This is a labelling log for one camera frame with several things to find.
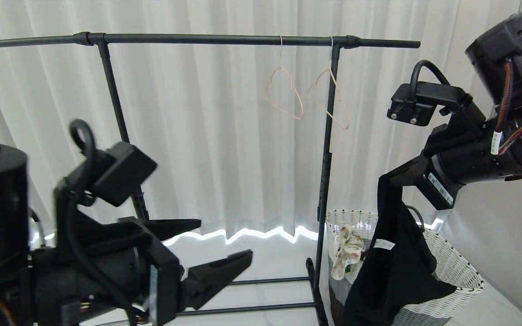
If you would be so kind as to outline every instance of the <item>floral cloth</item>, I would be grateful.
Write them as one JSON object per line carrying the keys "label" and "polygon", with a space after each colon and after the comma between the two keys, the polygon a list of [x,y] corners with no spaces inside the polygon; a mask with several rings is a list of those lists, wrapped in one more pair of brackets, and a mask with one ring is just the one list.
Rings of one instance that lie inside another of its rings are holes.
{"label": "floral cloth", "polygon": [[333,240],[335,250],[332,277],[342,280],[352,270],[352,266],[360,261],[364,252],[364,240],[357,235],[351,225],[342,227]]}

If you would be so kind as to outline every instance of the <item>camera mounted on robot arm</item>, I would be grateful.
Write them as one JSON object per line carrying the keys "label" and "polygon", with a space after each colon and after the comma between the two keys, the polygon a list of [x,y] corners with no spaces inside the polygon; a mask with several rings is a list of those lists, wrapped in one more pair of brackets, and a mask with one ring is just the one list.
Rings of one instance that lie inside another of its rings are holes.
{"label": "camera mounted on robot arm", "polygon": [[27,156],[0,145],[0,324],[72,326],[120,308],[132,325],[161,326],[188,307],[200,309],[251,265],[245,250],[189,268],[183,280],[183,266],[162,241],[200,220],[131,216],[103,225],[85,215],[78,206],[98,198],[123,204],[157,164],[125,142],[97,150],[83,120],[70,124],[70,134],[86,159],[53,192],[54,248],[29,251]]}
{"label": "camera mounted on robot arm", "polygon": [[[466,54],[495,103],[494,117],[485,118],[472,96],[427,60],[416,64],[387,110],[388,118],[417,126],[427,126],[439,105],[441,115],[451,115],[418,157],[391,171],[394,186],[416,186],[436,209],[452,208],[466,184],[522,179],[522,12],[480,35]],[[440,83],[419,82],[422,67]]]}

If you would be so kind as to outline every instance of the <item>wicker basket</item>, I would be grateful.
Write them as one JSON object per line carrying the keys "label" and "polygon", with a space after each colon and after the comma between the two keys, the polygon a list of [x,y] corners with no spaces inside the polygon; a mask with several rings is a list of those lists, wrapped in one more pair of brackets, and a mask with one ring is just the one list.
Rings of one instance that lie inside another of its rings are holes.
{"label": "wicker basket", "polygon": [[[333,211],[326,215],[327,246],[329,270],[334,260],[334,238],[344,225],[352,225],[358,235],[369,247],[376,228],[377,214],[362,211]],[[456,251],[450,243],[436,232],[424,232],[426,243],[436,257],[436,276],[446,283],[457,287],[447,297],[435,299],[420,305],[404,306],[394,318],[393,325],[441,326],[444,325],[460,309],[468,304],[477,294],[483,291],[484,280],[475,268]],[[351,272],[344,279],[336,281],[329,275],[329,291],[332,315],[337,326],[342,324],[343,304],[348,297],[352,283],[356,280],[362,262],[352,266]]]}

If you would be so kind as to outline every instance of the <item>white label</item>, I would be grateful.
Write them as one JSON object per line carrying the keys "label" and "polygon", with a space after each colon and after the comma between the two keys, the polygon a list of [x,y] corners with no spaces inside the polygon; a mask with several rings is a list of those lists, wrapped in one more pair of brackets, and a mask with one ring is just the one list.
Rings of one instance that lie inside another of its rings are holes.
{"label": "white label", "polygon": [[448,204],[452,205],[454,202],[454,198],[450,196],[450,194],[446,191],[446,188],[440,183],[438,179],[436,179],[435,175],[432,173],[428,174],[428,180],[434,185],[436,190],[440,192],[440,194],[443,196],[444,199],[448,202]]}
{"label": "white label", "polygon": [[391,243],[388,240],[376,239],[376,243],[373,244],[373,247],[381,248],[381,249],[385,249],[385,250],[392,250],[392,248],[394,248],[395,245],[396,245],[395,243]]}
{"label": "white label", "polygon": [[157,315],[157,293],[158,291],[158,270],[150,265],[150,294],[149,294],[149,313],[150,317],[156,322]]}
{"label": "white label", "polygon": [[493,132],[493,139],[491,140],[491,154],[499,155],[499,146],[501,146],[502,132]]}

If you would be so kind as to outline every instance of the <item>clothes hanger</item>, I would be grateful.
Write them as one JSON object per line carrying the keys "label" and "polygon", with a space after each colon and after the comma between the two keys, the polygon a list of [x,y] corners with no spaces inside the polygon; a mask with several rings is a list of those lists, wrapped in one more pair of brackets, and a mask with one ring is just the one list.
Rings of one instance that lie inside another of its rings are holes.
{"label": "clothes hanger", "polygon": [[329,115],[330,118],[332,118],[332,120],[334,120],[336,122],[336,124],[339,124],[340,127],[342,127],[342,129],[348,129],[350,128],[350,114],[348,113],[348,107],[346,107],[346,103],[344,101],[342,101],[342,99],[340,99],[340,95],[339,95],[339,86],[338,86],[338,81],[336,80],[336,78],[334,77],[334,73],[332,72],[332,60],[331,60],[331,53],[334,51],[334,38],[333,37],[330,37],[330,39],[332,39],[332,49],[331,51],[329,52],[329,64],[328,64],[328,68],[326,70],[323,70],[323,72],[321,72],[321,74],[319,74],[319,76],[317,76],[317,78],[315,79],[315,82],[311,84],[311,86],[309,86],[309,89],[307,89],[307,94],[309,95],[310,98],[311,97],[311,89],[312,87],[314,86],[317,86],[317,83],[319,82],[319,79],[321,78],[321,76],[323,76],[326,72],[329,72],[329,76],[332,78],[332,81],[333,84],[335,85],[335,88],[336,88],[336,91],[338,93],[338,99],[337,101],[342,103],[342,106],[343,106],[343,110],[346,112],[346,121],[348,122],[346,125],[343,125],[341,124],[336,118],[334,118],[334,116],[328,112],[328,109],[327,107],[321,105],[320,103],[317,103],[316,101],[313,101],[313,103],[315,103],[315,105],[321,107],[322,110],[325,111],[325,113],[327,113]]}
{"label": "clothes hanger", "polygon": [[[280,110],[283,113],[287,113],[288,115],[290,115],[294,119],[302,120],[303,116],[304,116],[304,113],[305,113],[303,111],[303,102],[301,101],[301,97],[299,96],[299,92],[294,87],[294,79],[293,79],[293,77],[291,76],[290,72],[288,72],[287,69],[285,69],[283,67],[283,65],[281,64],[281,52],[283,50],[283,37],[281,37],[281,35],[279,35],[279,40],[281,41],[281,46],[279,48],[279,67],[277,67],[275,70],[273,70],[273,72],[271,73],[271,77],[269,78],[269,81],[267,82],[267,84],[265,84],[265,99],[267,99],[267,101],[270,103],[270,105],[273,106],[275,109],[278,109],[278,110]],[[297,96],[298,101],[299,101],[299,106],[301,107],[301,116],[300,117],[285,111],[284,109],[280,108],[279,105],[276,105],[276,103],[273,103],[269,99],[269,95],[268,95],[268,93],[269,93],[269,85],[271,85],[273,83],[273,76],[275,76],[275,74],[277,72],[279,72],[279,70],[282,70],[290,79],[290,90],[295,92],[295,95]]]}

